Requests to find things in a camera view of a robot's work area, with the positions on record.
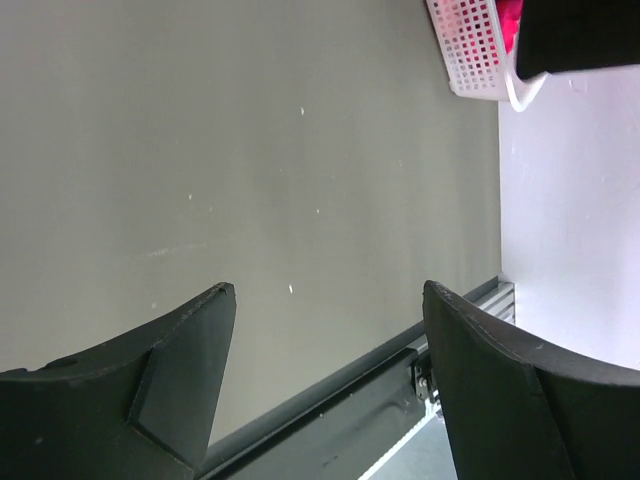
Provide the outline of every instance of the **white basket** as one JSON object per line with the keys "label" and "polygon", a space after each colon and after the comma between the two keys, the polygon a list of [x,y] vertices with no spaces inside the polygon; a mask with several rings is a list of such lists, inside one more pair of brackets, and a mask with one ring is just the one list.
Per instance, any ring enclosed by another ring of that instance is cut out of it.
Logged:
{"label": "white basket", "polygon": [[451,90],[460,97],[511,102],[518,112],[527,108],[546,75],[529,82],[518,78],[513,53],[508,55],[504,46],[495,1],[425,1]]}

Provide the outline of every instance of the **pink object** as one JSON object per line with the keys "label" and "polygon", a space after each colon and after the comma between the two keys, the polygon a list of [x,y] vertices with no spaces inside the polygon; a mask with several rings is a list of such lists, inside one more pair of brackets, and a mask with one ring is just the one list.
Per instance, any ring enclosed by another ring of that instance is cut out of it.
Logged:
{"label": "pink object", "polygon": [[520,18],[522,17],[522,5],[524,0],[497,0],[498,18],[504,38],[504,46],[507,53],[513,50],[516,35],[520,28]]}

